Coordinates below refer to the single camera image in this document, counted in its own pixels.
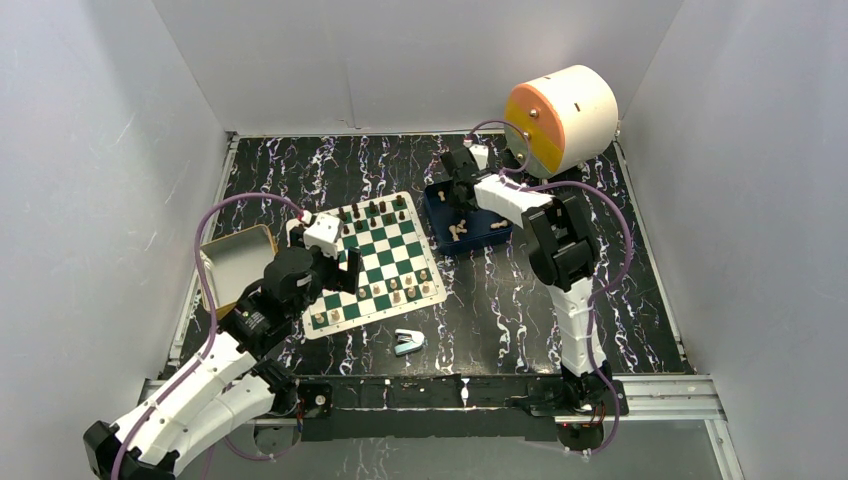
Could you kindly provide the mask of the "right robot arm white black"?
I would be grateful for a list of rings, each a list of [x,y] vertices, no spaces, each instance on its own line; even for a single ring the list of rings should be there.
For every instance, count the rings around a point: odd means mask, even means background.
[[[598,412],[612,390],[612,373],[594,321],[597,236],[577,198],[551,194],[545,185],[519,184],[488,168],[488,154],[486,146],[476,144],[441,154],[450,179],[446,201],[457,210],[493,212],[523,230],[532,271],[551,298],[561,343],[559,390],[511,402],[534,415]]]

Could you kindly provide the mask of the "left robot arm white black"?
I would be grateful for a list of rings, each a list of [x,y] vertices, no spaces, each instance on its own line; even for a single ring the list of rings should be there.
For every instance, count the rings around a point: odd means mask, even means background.
[[[317,246],[279,251],[211,337],[154,394],[118,420],[94,422],[83,442],[100,479],[174,479],[245,422],[302,410],[299,382],[269,352],[326,290],[354,293],[362,256],[327,257]]]

